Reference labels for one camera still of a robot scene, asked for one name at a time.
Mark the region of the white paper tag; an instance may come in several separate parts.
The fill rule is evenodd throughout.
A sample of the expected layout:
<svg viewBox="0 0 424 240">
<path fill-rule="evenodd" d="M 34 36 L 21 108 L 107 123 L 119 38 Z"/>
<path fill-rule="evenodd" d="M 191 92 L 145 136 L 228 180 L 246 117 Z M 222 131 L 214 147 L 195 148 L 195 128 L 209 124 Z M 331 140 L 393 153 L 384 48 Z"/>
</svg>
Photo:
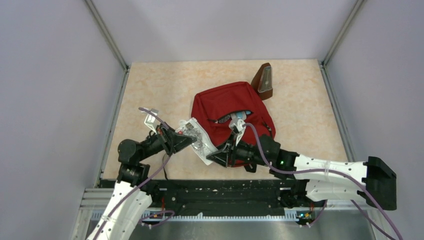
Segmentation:
<svg viewBox="0 0 424 240">
<path fill-rule="evenodd" d="M 208 133 L 199 124 L 196 118 L 192 117 L 189 120 L 180 120 L 179 128 L 177 128 L 175 132 L 196 138 L 196 141 L 191 144 L 194 153 L 205 165 L 209 166 L 213 163 L 212 160 L 207 159 L 207 156 L 215 153 L 218 149 L 212 143 Z"/>
</svg>

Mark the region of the blue round tape tin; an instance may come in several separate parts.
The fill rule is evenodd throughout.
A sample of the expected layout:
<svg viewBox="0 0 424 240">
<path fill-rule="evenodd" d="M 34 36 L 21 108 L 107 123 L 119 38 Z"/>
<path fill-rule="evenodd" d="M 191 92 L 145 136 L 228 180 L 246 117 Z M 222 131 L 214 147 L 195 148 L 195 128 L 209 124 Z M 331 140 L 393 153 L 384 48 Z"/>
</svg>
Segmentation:
<svg viewBox="0 0 424 240">
<path fill-rule="evenodd" d="M 230 114 L 225 115 L 225 116 L 223 116 L 223 117 L 219 118 L 219 119 L 217 120 L 217 123 L 218 123 L 218 124 L 223 124 L 223 123 L 227 122 L 228 120 L 230 120 L 231 118 L 232 118 L 232 117 L 231 117 L 231 115 L 230 115 Z"/>
</svg>

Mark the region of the red backpack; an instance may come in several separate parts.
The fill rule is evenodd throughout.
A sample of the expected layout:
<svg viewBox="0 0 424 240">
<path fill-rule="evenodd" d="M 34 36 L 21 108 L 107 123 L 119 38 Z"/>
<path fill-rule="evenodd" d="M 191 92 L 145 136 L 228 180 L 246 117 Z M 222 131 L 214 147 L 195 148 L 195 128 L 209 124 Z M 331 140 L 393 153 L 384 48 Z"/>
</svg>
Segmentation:
<svg viewBox="0 0 424 240">
<path fill-rule="evenodd" d="M 196 118 L 205 129 L 215 147 L 230 137 L 229 124 L 217 123 L 223 116 L 239 111 L 251 111 L 246 123 L 254 125 L 259 136 L 276 136 L 276 127 L 265 103 L 245 81 L 213 87 L 194 96 L 189 116 Z M 171 179 L 176 180 L 270 180 L 266 167 L 258 165 L 256 172 L 247 172 L 245 167 L 223 167 L 215 162 L 206 165 L 188 148 L 174 157 L 166 167 Z"/>
</svg>

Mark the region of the blue packaged scissors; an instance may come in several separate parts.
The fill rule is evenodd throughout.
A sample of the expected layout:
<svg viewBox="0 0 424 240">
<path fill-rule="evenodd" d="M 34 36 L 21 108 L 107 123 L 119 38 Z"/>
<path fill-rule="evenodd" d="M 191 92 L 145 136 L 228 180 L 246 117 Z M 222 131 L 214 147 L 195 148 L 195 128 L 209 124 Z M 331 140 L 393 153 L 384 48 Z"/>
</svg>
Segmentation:
<svg viewBox="0 0 424 240">
<path fill-rule="evenodd" d="M 252 115 L 252 112 L 249 110 L 237 111 L 230 114 L 231 119 L 242 119 L 246 121 L 246 119 Z"/>
</svg>

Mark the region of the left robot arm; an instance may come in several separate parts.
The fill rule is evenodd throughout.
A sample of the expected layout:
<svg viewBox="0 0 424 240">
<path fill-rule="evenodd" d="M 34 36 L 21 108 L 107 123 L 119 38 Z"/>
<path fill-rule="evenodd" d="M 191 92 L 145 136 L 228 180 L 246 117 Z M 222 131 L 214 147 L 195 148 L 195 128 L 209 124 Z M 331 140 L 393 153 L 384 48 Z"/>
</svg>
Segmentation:
<svg viewBox="0 0 424 240">
<path fill-rule="evenodd" d="M 196 137 L 162 124 L 143 141 L 122 140 L 117 148 L 120 168 L 112 196 L 87 239 L 128 240 L 147 208 L 160 202 L 161 194 L 152 178 L 168 163 L 165 160 L 158 170 L 149 174 L 150 165 L 141 162 L 162 151 L 171 157 L 196 141 Z"/>
</svg>

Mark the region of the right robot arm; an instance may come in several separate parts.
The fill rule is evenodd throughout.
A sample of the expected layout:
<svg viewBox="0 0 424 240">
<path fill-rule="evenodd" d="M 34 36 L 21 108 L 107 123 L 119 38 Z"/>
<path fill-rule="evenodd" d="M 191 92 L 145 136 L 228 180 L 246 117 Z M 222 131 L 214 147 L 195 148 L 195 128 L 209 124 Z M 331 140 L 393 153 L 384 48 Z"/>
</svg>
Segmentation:
<svg viewBox="0 0 424 240">
<path fill-rule="evenodd" d="M 280 143 L 263 134 L 255 144 L 237 142 L 231 136 L 206 158 L 224 167 L 253 167 L 253 173 L 256 166 L 267 166 L 274 177 L 295 180 L 282 198 L 287 208 L 323 200 L 353 200 L 387 211 L 397 209 L 397 175 L 376 156 L 357 162 L 317 159 L 281 149 Z"/>
</svg>

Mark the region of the brown wooden metronome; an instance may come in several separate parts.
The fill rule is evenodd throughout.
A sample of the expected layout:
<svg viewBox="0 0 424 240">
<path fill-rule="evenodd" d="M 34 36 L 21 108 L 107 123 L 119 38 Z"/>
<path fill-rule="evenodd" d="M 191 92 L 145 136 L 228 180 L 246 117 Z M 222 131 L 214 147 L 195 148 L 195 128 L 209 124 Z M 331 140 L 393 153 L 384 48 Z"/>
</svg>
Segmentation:
<svg viewBox="0 0 424 240">
<path fill-rule="evenodd" d="M 260 66 L 250 85 L 261 100 L 267 100 L 273 96 L 273 69 L 269 62 Z"/>
</svg>

